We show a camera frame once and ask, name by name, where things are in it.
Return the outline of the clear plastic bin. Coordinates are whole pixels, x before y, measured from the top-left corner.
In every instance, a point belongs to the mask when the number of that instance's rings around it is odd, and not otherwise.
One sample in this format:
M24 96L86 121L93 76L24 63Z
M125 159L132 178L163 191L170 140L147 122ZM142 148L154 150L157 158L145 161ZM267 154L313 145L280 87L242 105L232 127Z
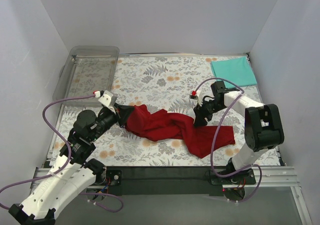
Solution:
M94 91L110 91L119 52L116 46L73 47L60 70L52 100L85 97L92 95Z

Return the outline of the red t shirt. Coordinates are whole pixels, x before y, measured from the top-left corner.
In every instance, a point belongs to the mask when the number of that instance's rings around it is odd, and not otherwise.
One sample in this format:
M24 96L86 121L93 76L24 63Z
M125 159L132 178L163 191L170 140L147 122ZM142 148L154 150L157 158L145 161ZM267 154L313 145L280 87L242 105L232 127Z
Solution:
M183 140L189 153L202 159L211 153L217 126L194 126L188 115L161 109L150 113L146 105L135 106L125 129L140 138L157 142L167 139Z

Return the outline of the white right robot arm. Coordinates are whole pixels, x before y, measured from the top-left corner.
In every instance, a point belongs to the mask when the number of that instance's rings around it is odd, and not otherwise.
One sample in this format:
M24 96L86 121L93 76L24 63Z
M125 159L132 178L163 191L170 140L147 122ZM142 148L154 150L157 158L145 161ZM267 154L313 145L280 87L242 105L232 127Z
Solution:
M220 178L227 178L232 184L237 184L248 171L256 165L256 161L268 150L282 144L285 140L279 108L275 104L256 102L245 95L245 91L234 84L227 88L228 80L214 78L210 86L212 96L206 100L197 87L189 97L196 100L193 109L194 126L203 127L212 120L215 113L234 110L244 118L245 143L240 151L232 157L224 171L215 172Z

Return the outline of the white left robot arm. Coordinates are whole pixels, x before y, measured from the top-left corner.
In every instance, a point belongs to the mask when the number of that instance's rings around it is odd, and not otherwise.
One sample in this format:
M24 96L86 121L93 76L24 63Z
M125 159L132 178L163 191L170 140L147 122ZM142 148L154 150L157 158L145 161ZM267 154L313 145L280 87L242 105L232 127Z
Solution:
M99 113L81 111L69 132L68 144L60 150L45 179L8 212L21 225L55 224L59 213L87 186L106 181L106 166L95 158L88 159L96 148L94 142L113 125L124 126L134 109L116 103L104 106Z

